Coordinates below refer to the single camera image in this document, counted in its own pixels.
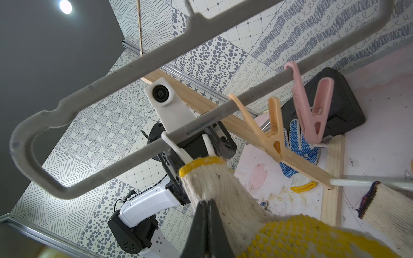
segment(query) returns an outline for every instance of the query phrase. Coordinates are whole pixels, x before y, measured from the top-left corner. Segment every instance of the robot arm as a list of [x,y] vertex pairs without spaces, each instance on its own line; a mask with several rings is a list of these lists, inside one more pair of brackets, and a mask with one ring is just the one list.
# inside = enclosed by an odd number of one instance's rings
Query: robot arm
[[[173,131],[195,119],[194,114],[164,78],[146,87],[145,93],[162,122],[154,125],[149,136],[145,134],[148,143],[160,138],[163,131]],[[206,157],[208,149],[204,142],[205,133],[216,154],[226,159],[235,154],[237,146],[221,122],[178,143],[178,146],[194,159]],[[183,166],[183,162],[171,149],[153,159],[162,162],[168,177],[141,193],[128,194],[129,198],[126,198],[127,201],[120,210],[115,211],[108,225],[119,246],[127,253],[144,254],[145,257],[176,258],[180,254],[159,229],[155,214],[189,203],[177,177],[177,171]]]

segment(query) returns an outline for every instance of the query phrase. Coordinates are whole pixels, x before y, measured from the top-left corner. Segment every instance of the tile pattern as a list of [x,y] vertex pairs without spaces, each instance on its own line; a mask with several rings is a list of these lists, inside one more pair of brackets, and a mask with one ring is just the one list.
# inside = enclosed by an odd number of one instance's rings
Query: tile pattern
[[[157,122],[157,120],[158,118],[156,112],[154,111],[152,118],[148,118],[142,130],[147,135],[149,135],[153,125]],[[146,145],[147,139],[142,133],[140,133],[129,154],[143,148]],[[162,163],[153,159],[149,159],[116,178],[128,183],[139,191],[143,191],[158,183],[164,178],[164,176],[166,176],[166,172],[162,166]]]
[[[116,63],[109,70],[109,73],[117,71],[122,66],[135,61],[139,57],[139,54],[129,49],[125,49]],[[137,112],[149,117],[149,115],[154,111],[154,108],[150,104],[144,91],[147,86],[148,84],[144,81],[137,80],[129,84],[128,86],[114,92],[113,94],[111,94],[111,97],[116,99],[120,103],[123,103],[126,106],[130,107],[132,109],[132,112],[136,110]]]
[[[367,57],[405,40],[413,33],[411,1],[395,2],[393,15],[387,25],[361,43],[302,75],[305,83],[320,70],[332,67],[340,72],[357,65]],[[344,37],[377,15],[378,1],[336,2],[320,0],[313,5],[304,0],[284,1],[264,31],[247,60],[227,84],[226,92],[243,92],[265,78],[284,70],[288,61],[299,61],[324,46]],[[284,85],[249,108],[256,112],[268,109],[268,98],[281,101],[291,97],[292,83]]]
[[[233,79],[227,84],[223,93],[228,95],[230,93],[235,93],[236,95],[248,90],[249,88],[258,85],[259,83],[275,76],[275,72],[271,67],[266,66],[259,60],[248,56],[241,67],[237,70]],[[261,112],[268,109],[268,98],[274,96],[280,99],[280,101],[287,100],[291,97],[291,87],[293,82],[290,82],[272,93],[264,96],[250,105],[248,107],[256,112]]]
[[[96,168],[56,148],[50,153],[43,168],[64,186],[76,184],[97,172]],[[109,184],[105,183],[78,198],[62,200],[32,182],[12,214],[77,242]]]
[[[109,0],[125,38],[139,46],[138,12],[135,0]],[[153,50],[172,37],[172,7],[162,0],[141,0],[143,49]]]
[[[186,17],[173,8],[174,37],[185,32]],[[222,92],[245,57],[246,52],[218,36],[175,59],[174,66]]]
[[[194,0],[191,1],[191,5],[195,12],[202,13],[206,18],[212,18],[241,1],[242,0]],[[274,17],[279,5],[280,4],[268,8],[262,13],[227,30],[220,36],[248,53]],[[183,0],[173,0],[172,6],[185,15],[188,15],[188,10]]]
[[[114,212],[114,204],[116,200],[123,199],[130,190],[137,191],[137,189],[134,189],[130,185],[127,185],[117,179],[114,179],[110,183],[103,198],[97,205],[96,211],[93,213],[91,219],[85,226],[85,231],[82,233],[77,244],[107,258],[127,258],[139,256],[125,253],[119,247],[107,224],[107,221]],[[121,207],[122,203],[118,202],[116,204],[116,209],[120,209]],[[157,213],[156,219],[160,227],[162,227],[167,213],[168,209]]]
[[81,111],[56,147],[100,170],[128,153],[146,120],[107,97]]
[[185,246],[192,220],[192,217],[174,208],[169,209],[164,219],[161,231],[168,241],[180,252],[182,252]]

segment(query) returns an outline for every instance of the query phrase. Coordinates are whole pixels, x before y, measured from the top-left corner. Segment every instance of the knit glove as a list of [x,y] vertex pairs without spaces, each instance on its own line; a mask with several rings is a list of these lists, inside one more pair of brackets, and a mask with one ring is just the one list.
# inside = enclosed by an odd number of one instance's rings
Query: knit glove
[[[201,201],[215,201],[228,243],[237,258],[399,257],[371,235],[331,227],[308,215],[279,217],[268,213],[241,185],[221,157],[191,161],[179,170],[179,176],[195,211]],[[212,217],[198,217],[197,212],[188,239],[206,234],[199,229],[202,221],[219,223],[211,220]],[[221,232],[210,232],[209,237],[222,238]],[[188,249],[193,252],[193,242],[189,240],[184,251]]]
[[[285,147],[291,149],[293,152],[302,156],[309,162],[317,165],[318,159],[320,158],[319,148],[315,148],[306,142],[304,135],[300,131],[300,123],[298,119],[293,119],[290,122],[290,139],[288,140],[287,130],[284,128],[284,140]],[[317,183],[312,181],[310,178],[298,173],[297,170],[290,168],[284,163],[280,163],[283,174],[292,178],[291,191],[296,193],[306,192],[314,187]]]

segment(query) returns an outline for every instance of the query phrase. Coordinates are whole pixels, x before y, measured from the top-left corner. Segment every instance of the ceiling light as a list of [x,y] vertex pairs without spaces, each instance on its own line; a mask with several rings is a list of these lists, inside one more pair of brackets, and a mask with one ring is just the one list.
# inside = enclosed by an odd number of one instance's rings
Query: ceiling light
[[59,6],[65,14],[70,14],[72,12],[72,5],[68,0],[61,0]]

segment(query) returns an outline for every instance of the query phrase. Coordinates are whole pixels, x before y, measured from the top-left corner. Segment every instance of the camera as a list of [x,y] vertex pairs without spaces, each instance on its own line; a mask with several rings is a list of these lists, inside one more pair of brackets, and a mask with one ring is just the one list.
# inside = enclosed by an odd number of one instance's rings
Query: camera
[[195,115],[186,106],[172,86],[160,78],[145,88],[145,94],[158,114],[167,133],[193,121]]
[[169,91],[163,85],[157,85],[152,91],[152,95],[159,103],[165,102],[169,98]]

